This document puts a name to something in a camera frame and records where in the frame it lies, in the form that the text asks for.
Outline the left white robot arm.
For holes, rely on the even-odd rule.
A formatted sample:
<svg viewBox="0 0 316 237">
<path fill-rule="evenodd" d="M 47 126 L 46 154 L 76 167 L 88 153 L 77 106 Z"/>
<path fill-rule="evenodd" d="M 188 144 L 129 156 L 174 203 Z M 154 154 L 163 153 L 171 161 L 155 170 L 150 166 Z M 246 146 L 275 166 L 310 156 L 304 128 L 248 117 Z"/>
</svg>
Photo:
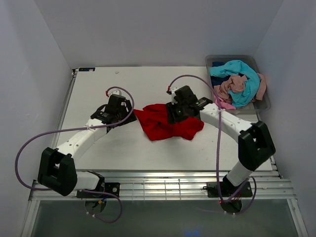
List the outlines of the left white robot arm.
<svg viewBox="0 0 316 237">
<path fill-rule="evenodd" d="M 84 153 L 100 138 L 117 126 L 136 120 L 130 100 L 112 94 L 108 103 L 100 106 L 85 127 L 56 148 L 46 148 L 41 154 L 38 182 L 61 194 L 88 190 L 93 197 L 104 191 L 104 177 L 93 171 L 77 171 L 76 164 Z"/>
</svg>

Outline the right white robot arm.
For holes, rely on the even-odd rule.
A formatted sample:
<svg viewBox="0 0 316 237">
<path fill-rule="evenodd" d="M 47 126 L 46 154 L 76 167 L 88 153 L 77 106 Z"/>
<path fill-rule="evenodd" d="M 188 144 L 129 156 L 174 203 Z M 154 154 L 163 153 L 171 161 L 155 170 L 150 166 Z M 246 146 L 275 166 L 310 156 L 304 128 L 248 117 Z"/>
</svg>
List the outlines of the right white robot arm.
<svg viewBox="0 0 316 237">
<path fill-rule="evenodd" d="M 208 98 L 198 99 L 187 85 L 170 88 L 167 94 L 172 97 L 166 104 L 170 124 L 195 118 L 236 141 L 238 161 L 222 181 L 217 181 L 218 196 L 235 196 L 246 185 L 250 175 L 275 154 L 275 145 L 264 122 L 242 120 L 220 109 Z"/>
</svg>

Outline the red t shirt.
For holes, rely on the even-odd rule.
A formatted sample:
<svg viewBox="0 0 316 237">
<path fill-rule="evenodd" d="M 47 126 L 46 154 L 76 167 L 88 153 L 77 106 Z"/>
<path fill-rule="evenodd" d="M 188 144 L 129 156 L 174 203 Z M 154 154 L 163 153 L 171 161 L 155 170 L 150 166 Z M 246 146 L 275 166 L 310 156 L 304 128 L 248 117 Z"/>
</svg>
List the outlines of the red t shirt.
<svg viewBox="0 0 316 237">
<path fill-rule="evenodd" d="M 181 137 L 192 140 L 203 129 L 204 123 L 197 118 L 188 118 L 175 124 L 168 123 L 165 104 L 152 104 L 142 110 L 134 110 L 140 125 L 151 141 Z"/>
</svg>

